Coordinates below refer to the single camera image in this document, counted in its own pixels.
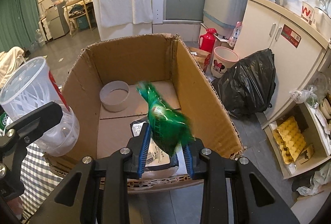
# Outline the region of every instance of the plaid fabric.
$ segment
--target plaid fabric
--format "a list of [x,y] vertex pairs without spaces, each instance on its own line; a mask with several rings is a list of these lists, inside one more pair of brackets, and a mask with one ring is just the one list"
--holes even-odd
[[43,152],[35,143],[27,146],[28,153],[21,166],[21,181],[25,186],[20,196],[23,202],[23,217],[32,216],[53,189],[62,180],[54,175],[43,157]]

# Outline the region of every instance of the red thermos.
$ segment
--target red thermos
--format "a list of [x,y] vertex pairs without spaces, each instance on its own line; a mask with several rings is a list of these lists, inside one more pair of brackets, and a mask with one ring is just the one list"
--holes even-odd
[[214,48],[216,37],[214,36],[216,32],[215,28],[208,28],[207,33],[199,37],[199,49],[212,53]]

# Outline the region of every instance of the metal screw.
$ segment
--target metal screw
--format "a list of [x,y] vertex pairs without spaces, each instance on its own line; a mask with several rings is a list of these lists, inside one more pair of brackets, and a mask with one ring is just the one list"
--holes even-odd
[[203,155],[209,155],[209,154],[211,154],[211,150],[208,149],[208,148],[204,148],[204,149],[201,150],[201,153],[202,153]]
[[0,177],[3,177],[6,173],[6,167],[3,164],[0,164]]
[[92,161],[92,158],[90,156],[86,156],[83,158],[84,163],[90,163]]
[[7,136],[8,137],[12,137],[15,133],[15,130],[14,129],[10,129],[8,132],[7,132]]
[[26,136],[26,137],[24,138],[24,142],[26,142],[27,144],[29,144],[29,143],[30,143],[30,137]]
[[246,157],[241,157],[241,158],[239,159],[239,162],[240,162],[241,164],[247,164],[247,163],[249,163],[249,160],[248,160]]
[[128,148],[122,148],[121,150],[120,150],[120,153],[121,154],[128,154],[128,153],[130,153],[130,149],[128,149]]

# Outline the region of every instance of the clear plastic cup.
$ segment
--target clear plastic cup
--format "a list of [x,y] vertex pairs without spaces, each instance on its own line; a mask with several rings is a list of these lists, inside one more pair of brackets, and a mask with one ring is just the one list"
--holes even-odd
[[46,60],[36,57],[23,64],[0,92],[0,104],[13,121],[51,101],[62,108],[61,122],[45,132],[36,144],[52,156],[62,156],[76,144],[79,122],[58,89]]

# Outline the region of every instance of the plastic cup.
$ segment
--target plastic cup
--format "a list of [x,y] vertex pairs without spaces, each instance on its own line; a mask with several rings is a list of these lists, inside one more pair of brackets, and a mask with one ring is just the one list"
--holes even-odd
[[214,48],[214,57],[211,64],[211,73],[220,78],[226,70],[239,61],[239,56],[231,49],[225,47]]
[[61,122],[45,132],[36,144],[52,156],[62,156],[76,144],[79,122],[57,87],[46,60],[36,57],[23,64],[0,92],[0,104],[13,121],[51,101],[62,108]]

